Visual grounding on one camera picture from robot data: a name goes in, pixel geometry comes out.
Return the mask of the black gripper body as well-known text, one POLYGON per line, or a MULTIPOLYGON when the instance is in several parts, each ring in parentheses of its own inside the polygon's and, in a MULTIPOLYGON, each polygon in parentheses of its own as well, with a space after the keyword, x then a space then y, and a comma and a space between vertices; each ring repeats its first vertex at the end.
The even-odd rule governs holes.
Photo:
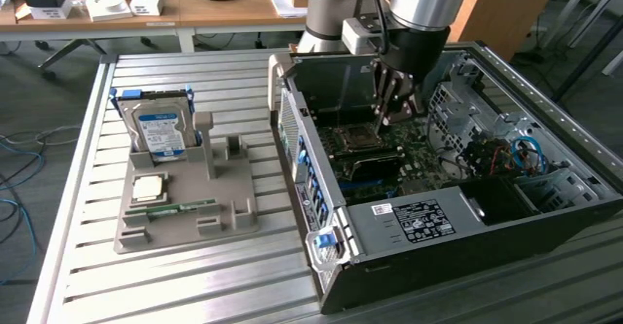
POLYGON ((422 80, 436 65, 448 38, 448 28, 420 31, 410 28, 388 32, 388 49, 380 55, 382 63, 393 70, 422 80))

